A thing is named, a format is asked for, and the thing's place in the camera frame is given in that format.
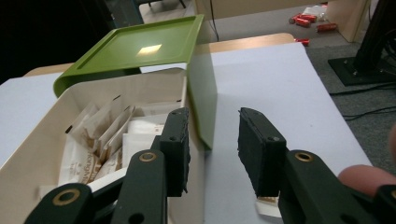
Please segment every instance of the white table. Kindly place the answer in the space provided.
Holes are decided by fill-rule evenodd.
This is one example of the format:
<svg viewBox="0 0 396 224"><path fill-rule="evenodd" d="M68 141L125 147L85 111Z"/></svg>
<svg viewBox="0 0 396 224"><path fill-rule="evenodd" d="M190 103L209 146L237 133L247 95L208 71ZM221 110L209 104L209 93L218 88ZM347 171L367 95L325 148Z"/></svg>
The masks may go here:
<svg viewBox="0 0 396 224"><path fill-rule="evenodd" d="M299 43L212 53L218 85L213 150L205 160L205 223L281 223L259 216L255 195L237 156L240 107L261 111L289 149L319 155L335 174L370 164ZM11 79L0 86L3 164L47 113L60 74Z"/></svg>

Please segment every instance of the black stand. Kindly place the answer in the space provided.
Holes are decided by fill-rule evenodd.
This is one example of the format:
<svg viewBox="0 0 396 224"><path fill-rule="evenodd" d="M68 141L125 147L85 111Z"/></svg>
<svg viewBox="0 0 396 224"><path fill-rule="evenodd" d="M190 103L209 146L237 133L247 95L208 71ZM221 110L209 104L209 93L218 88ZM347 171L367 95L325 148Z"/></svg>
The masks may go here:
<svg viewBox="0 0 396 224"><path fill-rule="evenodd" d="M352 57L331 59L328 61L332 70L334 70L345 86L396 81L396 75L387 73L387 70L374 69L358 72L353 65L354 60L355 58Z"/></svg>

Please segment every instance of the red object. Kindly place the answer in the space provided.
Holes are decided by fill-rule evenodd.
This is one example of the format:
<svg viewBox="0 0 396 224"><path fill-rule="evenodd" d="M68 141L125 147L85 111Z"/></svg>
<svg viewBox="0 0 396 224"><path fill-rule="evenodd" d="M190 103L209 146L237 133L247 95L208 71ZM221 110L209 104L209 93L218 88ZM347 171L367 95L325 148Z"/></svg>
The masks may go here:
<svg viewBox="0 0 396 224"><path fill-rule="evenodd" d="M337 24L335 23L317 25L317 32L331 31L335 29L337 29Z"/></svg>
<svg viewBox="0 0 396 224"><path fill-rule="evenodd" d="M300 15L301 15L301 13L299 13L299 14L297 14L297 15L291 17L291 18L289 19L289 23L290 23L290 24L296 23L296 19L299 18Z"/></svg>
<svg viewBox="0 0 396 224"><path fill-rule="evenodd" d="M302 43L305 47L309 46L309 39L297 39L297 38L295 38L294 41Z"/></svg>
<svg viewBox="0 0 396 224"><path fill-rule="evenodd" d="M299 18L310 22L317 22L317 16L314 15L300 15Z"/></svg>
<svg viewBox="0 0 396 224"><path fill-rule="evenodd" d="M295 19L295 21L296 21L297 25L300 25L300 26L303 26L303 27L310 27L311 26L311 22L307 21L307 20L303 20L303 19L297 18L297 19Z"/></svg>

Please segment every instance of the open box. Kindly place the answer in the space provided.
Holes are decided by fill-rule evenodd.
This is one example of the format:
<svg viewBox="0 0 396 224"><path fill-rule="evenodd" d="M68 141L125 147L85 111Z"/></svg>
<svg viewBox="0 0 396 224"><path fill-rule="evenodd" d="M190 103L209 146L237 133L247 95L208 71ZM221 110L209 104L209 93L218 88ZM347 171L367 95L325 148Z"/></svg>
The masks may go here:
<svg viewBox="0 0 396 224"><path fill-rule="evenodd" d="M154 60L151 63L134 65L142 71L158 70L142 75L126 76L127 74L122 72L121 76L116 75L109 78L81 73L77 74L75 80L64 82L67 83L67 87L62 91L55 105L0 170L0 217L2 223L22 223L40 201L40 187L57 185L64 150L64 132L84 106L88 102L94 102L101 106L120 94L124 96L123 105L125 106L180 102L180 106L186 105L191 108L189 123L191 163L187 186L189 193L184 194L181 198L171 198L168 214L175 223L203 222L203 150L205 145L211 146L213 139L216 84L210 55L208 58L205 41L202 42L204 38L201 38L202 17L197 16L173 22L189 21L196 24L197 20L199 25L190 26L195 35L189 35L189 38L192 38L188 45L189 53L181 61L171 60L159 63ZM167 23L159 22L156 25L161 26L162 24ZM174 63L184 63L185 69L172 68ZM163 70L163 67L157 65L164 65L168 69ZM110 69L106 71L106 74L113 73ZM66 77L64 75L60 76L57 80L58 83L59 80ZM97 190L104 183L120 178L124 174L124 169L118 170L100 179L101 181L91 182L90 186L92 190Z"/></svg>
<svg viewBox="0 0 396 224"><path fill-rule="evenodd" d="M116 29L55 80L54 92L59 97L82 81L181 67L186 70L198 134L212 148L217 88L209 41L202 15Z"/></svg>

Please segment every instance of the brass screw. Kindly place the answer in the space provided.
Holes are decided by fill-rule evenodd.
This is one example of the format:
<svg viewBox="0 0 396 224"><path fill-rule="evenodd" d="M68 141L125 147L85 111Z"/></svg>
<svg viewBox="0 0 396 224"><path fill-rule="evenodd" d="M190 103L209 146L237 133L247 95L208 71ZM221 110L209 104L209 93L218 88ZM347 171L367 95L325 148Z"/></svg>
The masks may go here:
<svg viewBox="0 0 396 224"><path fill-rule="evenodd" d="M155 155L152 152L143 153L139 157L139 160L141 160L141 161L154 161L155 159L157 159L157 155Z"/></svg>
<svg viewBox="0 0 396 224"><path fill-rule="evenodd" d="M299 161L313 161L314 160L314 157L312 157L311 154L308 154L308 153L305 153L305 152L298 152L294 156Z"/></svg>
<svg viewBox="0 0 396 224"><path fill-rule="evenodd" d="M72 194L72 197L69 198L65 196L66 194ZM80 192L78 189L65 189L53 198L52 203L54 205L64 206L74 202L79 197L79 194Z"/></svg>

